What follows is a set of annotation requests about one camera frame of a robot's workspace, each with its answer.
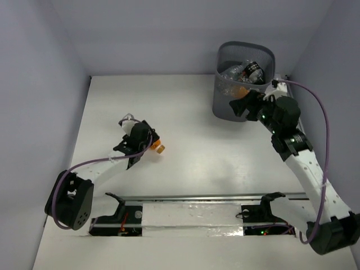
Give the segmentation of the orange bottle fruit label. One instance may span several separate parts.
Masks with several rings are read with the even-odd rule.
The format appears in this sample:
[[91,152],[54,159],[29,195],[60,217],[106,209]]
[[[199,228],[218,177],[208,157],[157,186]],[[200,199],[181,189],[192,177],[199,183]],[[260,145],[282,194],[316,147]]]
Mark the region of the orange bottle fruit label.
[[165,150],[165,146],[162,144],[161,140],[158,139],[150,146],[150,150],[161,154]]

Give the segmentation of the orange bottle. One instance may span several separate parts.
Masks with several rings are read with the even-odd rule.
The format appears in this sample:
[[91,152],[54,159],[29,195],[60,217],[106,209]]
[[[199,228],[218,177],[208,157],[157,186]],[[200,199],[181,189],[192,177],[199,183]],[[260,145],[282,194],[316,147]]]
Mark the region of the orange bottle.
[[234,85],[229,90],[229,95],[233,98],[244,98],[249,93],[249,90],[240,85]]

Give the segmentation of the black label clear bottle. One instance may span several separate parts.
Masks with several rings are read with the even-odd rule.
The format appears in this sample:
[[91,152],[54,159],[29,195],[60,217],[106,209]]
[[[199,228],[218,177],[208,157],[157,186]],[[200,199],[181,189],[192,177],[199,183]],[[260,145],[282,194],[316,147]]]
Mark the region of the black label clear bottle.
[[256,61],[246,60],[243,73],[253,84],[264,84],[264,71]]

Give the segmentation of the long clear bottle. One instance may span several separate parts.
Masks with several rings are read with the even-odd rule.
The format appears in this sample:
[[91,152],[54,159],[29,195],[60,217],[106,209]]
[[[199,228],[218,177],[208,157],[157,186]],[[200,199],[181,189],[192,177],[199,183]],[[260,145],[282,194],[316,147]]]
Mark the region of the long clear bottle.
[[243,70],[244,70],[243,65],[233,65],[227,68],[225,71],[221,72],[220,75],[225,79],[243,83],[244,82]]

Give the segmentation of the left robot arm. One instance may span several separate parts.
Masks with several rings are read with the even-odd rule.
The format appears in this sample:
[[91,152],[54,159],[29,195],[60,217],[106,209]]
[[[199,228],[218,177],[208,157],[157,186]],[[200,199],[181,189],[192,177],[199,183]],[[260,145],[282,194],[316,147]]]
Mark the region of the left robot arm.
[[74,231],[82,228],[90,218],[95,189],[129,170],[160,139],[145,120],[126,117],[119,125],[125,135],[107,157],[84,161],[57,176],[44,212],[58,228]]

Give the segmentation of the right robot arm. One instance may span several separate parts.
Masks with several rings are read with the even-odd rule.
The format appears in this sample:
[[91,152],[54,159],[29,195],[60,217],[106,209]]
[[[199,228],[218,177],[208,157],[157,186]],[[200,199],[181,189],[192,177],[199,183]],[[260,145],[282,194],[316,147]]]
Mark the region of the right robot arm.
[[359,240],[359,214],[340,198],[325,176],[306,135],[297,127],[300,108],[289,96],[250,91],[229,102],[236,116],[248,112],[248,121],[261,122],[271,133],[272,146],[291,169],[304,189],[313,210],[291,202],[281,192],[262,196],[257,210],[250,215],[264,220],[283,220],[294,226],[311,248],[324,255],[356,244]]

